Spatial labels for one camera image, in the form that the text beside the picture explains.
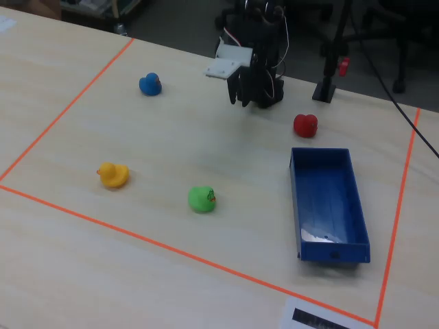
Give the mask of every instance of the orange tape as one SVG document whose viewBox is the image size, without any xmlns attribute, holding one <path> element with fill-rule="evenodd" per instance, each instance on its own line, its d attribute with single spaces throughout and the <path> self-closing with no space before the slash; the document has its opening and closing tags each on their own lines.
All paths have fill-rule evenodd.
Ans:
<svg viewBox="0 0 439 329">
<path fill-rule="evenodd" d="M 419 116 L 420 116 L 420 108 L 418 108 L 418 110 L 416 111 L 416 117 L 414 119 L 415 127 L 418 126 Z M 403 178 L 401 180 L 401 186 L 399 188 L 398 204 L 396 205 L 396 213 L 395 213 L 395 220 L 393 223 L 392 237 L 390 238 L 389 253 L 387 255 L 387 263 L 385 264 L 383 284 L 381 285 L 377 314 L 375 315 L 375 322 L 373 324 L 374 328 L 378 328 L 379 320 L 381 319 L 381 312 L 383 310 L 385 290 L 387 289 L 387 283 L 390 274 L 390 266 L 392 265 L 392 257 L 393 257 L 393 251 L 395 246 L 396 233 L 398 232 L 399 216 L 401 214 L 401 207 L 403 205 L 403 200 L 404 200 L 405 182 L 407 181 L 407 174 L 409 172 L 410 158 L 412 157 L 412 150 L 413 150 L 415 136 L 416 136 L 416 132 L 412 130 L 412 135 L 410 136 L 409 148 L 407 150 L 407 157 L 405 158 Z"/>
<path fill-rule="evenodd" d="M 355 314 L 346 312 L 345 310 L 342 310 L 340 308 L 336 308 L 334 306 L 331 306 L 331 305 L 319 302 L 318 300 L 314 300 L 314 299 L 312 299 L 310 297 L 307 297 L 307 296 L 304 296 L 304 295 L 300 295 L 298 293 L 295 293 L 293 291 L 290 291 L 290 290 L 284 289 L 282 287 L 276 286 L 276 285 L 271 284 L 269 282 L 262 281 L 260 279 L 256 279 L 256 278 L 254 278 L 252 276 L 248 276 L 247 274 L 235 271 L 234 269 L 230 269 L 230 268 L 225 267 L 223 265 L 211 262 L 211 261 L 209 261 L 207 259 L 201 258 L 201 257 L 193 255 L 193 254 L 190 254 L 189 252 L 185 252 L 183 250 L 177 249 L 177 248 L 172 247 L 170 245 L 166 245 L 164 243 L 161 243 L 161 242 L 155 241 L 153 239 L 147 238 L 146 236 L 142 236 L 140 234 L 137 234 L 137 233 L 125 230 L 124 228 L 119 228 L 119 227 L 111 225 L 109 223 L 105 223 L 104 221 L 100 221 L 100 220 L 94 219 L 92 217 L 80 214 L 80 213 L 78 213 L 76 211 L 72 211 L 72 210 L 63 208 L 61 206 L 57 206 L 55 204 L 51 204 L 50 202 L 47 202 L 45 200 L 39 199 L 37 197 L 33 197 L 31 195 L 28 195 L 28 194 L 20 192 L 20 191 L 16 191 L 16 190 L 14 190 L 12 188 L 9 188 L 9 187 L 3 186 L 3 185 L 0 185 L 0 189 L 5 190 L 7 192 L 14 193 L 16 195 L 20 195 L 21 197 L 25 197 L 26 199 L 30 199 L 32 201 L 38 202 L 39 204 L 44 204 L 45 206 L 51 207 L 53 209 L 60 210 L 60 211 L 65 212 L 65 213 L 67 213 L 69 215 L 73 215 L 73 216 L 79 217 L 81 219 L 84 219 L 86 221 L 90 221 L 91 223 L 95 223 L 97 225 L 104 226 L 105 228 L 109 228 L 110 230 L 114 230 L 114 231 L 126 234 L 128 236 L 132 236 L 133 238 L 136 238 L 136 239 L 139 239 L 139 240 L 151 243 L 152 245 L 155 245 L 157 247 L 169 250 L 171 252 L 175 252 L 176 254 L 179 254 L 181 256 L 184 256 L 184 257 L 196 260 L 197 262 L 200 262 L 200 263 L 203 263 L 205 265 L 208 265 L 208 266 L 214 267 L 216 269 L 220 269 L 222 271 L 225 271 L 227 273 L 233 274 L 234 276 L 238 276 L 240 278 L 243 278 L 244 280 L 248 280 L 248 281 L 251 281 L 253 283 L 260 284 L 261 286 L 265 286 L 267 288 L 270 288 L 270 289 L 273 289 L 273 290 L 276 290 L 276 291 L 280 291 L 281 293 L 284 293 L 284 294 L 287 294 L 287 295 L 290 295 L 290 296 L 293 296 L 293 297 L 296 297 L 296 298 L 300 298 L 301 300 L 304 300 L 304 301 L 310 302 L 312 304 L 321 306 L 321 307 L 326 308 L 328 310 L 332 310 L 333 312 L 337 312 L 339 314 L 342 314 L 344 316 L 350 317 L 350 318 L 355 319 L 357 321 L 363 322 L 363 323 L 368 324 L 370 326 L 373 325 L 373 322 L 371 320 L 364 319 L 364 318 L 359 317 L 359 316 L 357 316 Z"/>
<path fill-rule="evenodd" d="M 0 176 L 0 182 L 13 170 L 13 168 L 15 168 L 15 166 L 17 166 L 17 164 L 26 156 L 26 154 L 29 153 L 29 151 L 31 149 L 34 148 L 34 146 L 41 140 L 42 137 L 44 137 L 44 135 L 46 135 L 48 133 L 48 131 L 55 125 L 55 123 L 57 123 L 61 117 L 66 114 L 66 112 L 74 105 L 74 103 L 76 103 L 78 101 L 79 98 L 81 98 L 81 96 L 96 82 L 97 79 L 99 79 L 101 77 L 101 75 L 104 74 L 105 71 L 107 71 L 107 69 L 115 62 L 115 60 L 117 58 L 120 57 L 120 55 L 122 55 L 126 49 L 128 49 L 128 47 L 133 43 L 134 39 L 132 38 L 130 41 L 128 41 L 128 43 L 120 50 L 119 53 L 117 53 L 117 55 L 115 57 L 112 58 L 112 60 L 110 62 L 108 62 L 108 64 L 93 78 L 93 80 L 91 80 L 84 89 L 82 89 L 82 91 L 73 99 L 73 101 L 70 102 L 70 104 L 55 118 L 55 120 L 53 120 L 50 125 L 44 129 L 44 131 L 40 134 L 40 136 L 38 136 L 36 138 L 35 141 L 32 142 L 31 145 L 29 145 L 29 147 L 27 147 L 27 149 L 14 161 L 14 163 L 12 163 L 10 165 L 10 167 L 8 169 L 6 169 L 6 171 L 3 173 L 3 175 Z"/>
</svg>

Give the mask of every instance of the blue bin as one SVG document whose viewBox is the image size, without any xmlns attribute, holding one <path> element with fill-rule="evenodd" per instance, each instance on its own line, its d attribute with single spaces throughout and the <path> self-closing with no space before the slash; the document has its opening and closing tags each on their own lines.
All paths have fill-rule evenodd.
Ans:
<svg viewBox="0 0 439 329">
<path fill-rule="evenodd" d="M 298 257 L 323 263 L 370 263 L 349 150 L 293 147 L 289 168 Z"/>
</svg>

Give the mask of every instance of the rubber duck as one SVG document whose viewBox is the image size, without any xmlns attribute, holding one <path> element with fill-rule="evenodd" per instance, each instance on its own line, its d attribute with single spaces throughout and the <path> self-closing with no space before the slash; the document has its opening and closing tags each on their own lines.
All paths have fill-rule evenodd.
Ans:
<svg viewBox="0 0 439 329">
<path fill-rule="evenodd" d="M 215 193 L 210 186 L 196 186 L 189 191 L 189 206 L 196 212 L 212 211 L 216 203 Z"/>
<path fill-rule="evenodd" d="M 101 176 L 101 182 L 107 187 L 121 187 L 126 183 L 130 176 L 130 170 L 122 164 L 104 162 L 96 171 Z"/>
<path fill-rule="evenodd" d="M 162 84 L 157 74 L 148 73 L 139 80 L 139 88 L 148 96 L 156 96 L 162 91 Z"/>
</svg>

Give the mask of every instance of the white paper label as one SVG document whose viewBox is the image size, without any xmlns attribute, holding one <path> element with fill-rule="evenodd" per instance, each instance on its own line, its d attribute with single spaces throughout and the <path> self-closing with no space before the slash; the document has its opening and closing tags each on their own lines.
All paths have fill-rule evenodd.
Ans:
<svg viewBox="0 0 439 329">
<path fill-rule="evenodd" d="M 339 313 L 289 297 L 279 329 L 372 329 L 371 326 Z"/>
</svg>

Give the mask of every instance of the table surface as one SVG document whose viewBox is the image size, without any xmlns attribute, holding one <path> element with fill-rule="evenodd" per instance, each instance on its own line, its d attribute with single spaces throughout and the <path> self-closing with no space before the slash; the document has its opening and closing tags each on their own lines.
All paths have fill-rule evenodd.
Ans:
<svg viewBox="0 0 439 329">
<path fill-rule="evenodd" d="M 228 101 L 210 59 L 0 8 L 0 324 L 277 328 L 289 296 L 380 328 L 437 328 L 438 159 L 394 106 L 285 78 L 269 110 Z M 159 74 L 163 93 L 138 81 Z M 403 106 L 433 145 L 439 115 Z M 315 138 L 292 134 L 299 113 Z M 371 263 L 296 258 L 291 147 L 349 148 Z M 105 189 L 103 161 L 128 165 Z M 211 185 L 217 209 L 188 209 Z"/>
</svg>

